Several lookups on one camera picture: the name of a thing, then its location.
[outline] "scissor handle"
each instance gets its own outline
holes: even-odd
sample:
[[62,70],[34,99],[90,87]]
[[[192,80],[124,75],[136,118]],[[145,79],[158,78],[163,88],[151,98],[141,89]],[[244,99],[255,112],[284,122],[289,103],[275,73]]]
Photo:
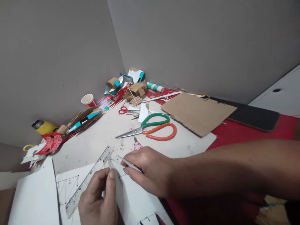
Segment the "scissor handle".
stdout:
[[[150,118],[155,117],[155,116],[165,117],[166,120],[159,121],[159,122],[147,123],[147,121]],[[144,129],[145,127],[161,125],[161,124],[168,123],[168,122],[170,122],[170,118],[166,114],[163,114],[163,113],[153,113],[153,114],[147,116],[146,119],[144,119],[144,121],[141,123],[141,128]]]
[[128,112],[128,109],[127,109],[126,106],[122,106],[122,107],[120,108],[120,110],[119,110],[119,114],[121,114],[121,115],[123,115],[123,114],[125,114],[125,113],[127,113],[127,112]]
[[[169,135],[169,136],[167,136],[167,137],[156,137],[156,136],[150,135],[151,133],[154,133],[155,131],[158,131],[158,130],[160,130],[160,129],[166,127],[166,126],[171,126],[171,127],[173,127],[173,133],[172,133],[171,135]],[[154,140],[157,140],[157,141],[167,141],[167,140],[171,140],[172,138],[175,137],[176,133],[177,133],[177,127],[175,126],[175,124],[170,123],[170,122],[161,124],[161,125],[159,125],[158,127],[153,128],[152,130],[143,131],[143,134],[145,134],[146,137],[151,138],[151,139],[154,139]]]

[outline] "glue stick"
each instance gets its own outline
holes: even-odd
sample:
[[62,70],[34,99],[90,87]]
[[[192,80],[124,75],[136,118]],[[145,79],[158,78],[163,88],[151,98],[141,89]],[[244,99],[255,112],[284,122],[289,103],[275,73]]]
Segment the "glue stick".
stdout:
[[164,89],[165,89],[162,86],[152,84],[152,83],[149,83],[149,82],[147,82],[147,85],[148,85],[148,88],[150,88],[151,90],[158,91],[158,92],[163,92]]

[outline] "hand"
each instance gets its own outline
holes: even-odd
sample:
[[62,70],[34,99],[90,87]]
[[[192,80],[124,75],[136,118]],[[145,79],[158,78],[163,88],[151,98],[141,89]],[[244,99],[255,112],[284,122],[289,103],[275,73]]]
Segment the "hand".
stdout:
[[174,167],[173,159],[150,147],[143,147],[132,151],[125,155],[124,159],[143,170],[144,173],[141,173],[131,167],[124,168],[124,172],[146,191],[163,198],[172,195],[171,178]]
[[87,189],[81,194],[78,210],[81,225],[116,225],[116,170],[109,168],[94,173]]

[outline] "scissor blade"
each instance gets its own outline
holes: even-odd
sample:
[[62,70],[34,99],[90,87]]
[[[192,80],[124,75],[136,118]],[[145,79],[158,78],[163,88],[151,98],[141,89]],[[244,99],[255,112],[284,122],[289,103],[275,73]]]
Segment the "scissor blade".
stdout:
[[132,131],[128,131],[128,132],[126,132],[124,134],[121,134],[121,135],[119,135],[119,136],[117,136],[115,138],[125,138],[125,137],[130,137],[130,136],[141,134],[141,133],[143,133],[143,129],[140,127],[138,129],[134,129]]

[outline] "forearm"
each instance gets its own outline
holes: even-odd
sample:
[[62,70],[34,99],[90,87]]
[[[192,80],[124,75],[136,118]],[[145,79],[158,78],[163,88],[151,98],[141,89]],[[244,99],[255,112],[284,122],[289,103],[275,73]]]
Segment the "forearm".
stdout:
[[245,142],[173,162],[173,196],[260,190],[280,198],[300,199],[300,145],[297,141]]

